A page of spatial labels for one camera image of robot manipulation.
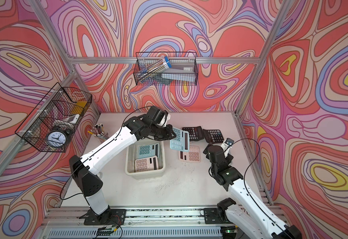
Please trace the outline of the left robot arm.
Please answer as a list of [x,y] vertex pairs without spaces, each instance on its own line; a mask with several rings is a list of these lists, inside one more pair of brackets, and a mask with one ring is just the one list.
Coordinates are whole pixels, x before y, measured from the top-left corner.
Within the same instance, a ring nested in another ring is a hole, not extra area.
[[173,127],[168,124],[170,117],[170,115],[161,119],[152,119],[148,115],[131,117],[100,146],[80,157],[76,155],[71,157],[69,166],[72,178],[95,215],[101,216],[109,209],[102,192],[103,182],[98,176],[101,169],[138,140],[148,136],[157,141],[173,139]]

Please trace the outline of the light blue calculator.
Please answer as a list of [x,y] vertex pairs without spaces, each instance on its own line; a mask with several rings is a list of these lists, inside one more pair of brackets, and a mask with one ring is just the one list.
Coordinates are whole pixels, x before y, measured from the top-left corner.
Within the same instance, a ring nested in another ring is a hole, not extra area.
[[137,147],[137,159],[160,156],[160,144],[146,144]]
[[185,130],[180,130],[175,127],[173,127],[173,132],[175,133],[176,137],[170,140],[170,149],[182,152],[189,152],[189,132]]

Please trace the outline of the pink calculator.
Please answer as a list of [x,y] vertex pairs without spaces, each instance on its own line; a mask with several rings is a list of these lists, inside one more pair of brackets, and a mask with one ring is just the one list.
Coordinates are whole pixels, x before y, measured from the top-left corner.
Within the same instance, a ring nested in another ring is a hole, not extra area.
[[156,156],[135,160],[135,172],[145,172],[159,169]]
[[179,160],[182,162],[199,163],[201,162],[200,148],[195,145],[189,147],[188,152],[179,152]]

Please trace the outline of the white plastic storage box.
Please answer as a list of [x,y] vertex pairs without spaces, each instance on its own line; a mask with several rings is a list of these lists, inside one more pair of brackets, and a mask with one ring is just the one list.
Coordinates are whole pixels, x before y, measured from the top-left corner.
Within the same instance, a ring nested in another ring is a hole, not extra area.
[[125,173],[134,179],[161,177],[166,169],[164,143],[143,139],[126,149]]

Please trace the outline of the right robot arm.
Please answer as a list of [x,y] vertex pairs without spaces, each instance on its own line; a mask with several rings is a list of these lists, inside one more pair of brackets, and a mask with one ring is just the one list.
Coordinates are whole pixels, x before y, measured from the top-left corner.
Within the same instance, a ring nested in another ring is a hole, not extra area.
[[252,192],[244,176],[230,165],[232,156],[219,146],[209,144],[204,154],[211,162],[211,177],[231,195],[217,204],[221,220],[227,220],[251,239],[301,239],[295,226],[288,226]]

